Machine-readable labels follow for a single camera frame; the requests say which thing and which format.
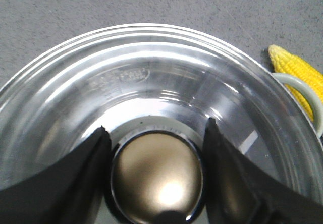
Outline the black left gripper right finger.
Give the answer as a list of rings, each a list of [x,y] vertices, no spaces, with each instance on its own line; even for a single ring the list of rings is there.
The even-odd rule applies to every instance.
[[[276,181],[207,120],[202,147],[209,223],[322,223],[322,205]]]

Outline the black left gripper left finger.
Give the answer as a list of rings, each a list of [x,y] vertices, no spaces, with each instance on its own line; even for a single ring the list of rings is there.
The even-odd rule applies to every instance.
[[[104,127],[61,160],[1,191],[1,223],[95,223],[111,153]]]

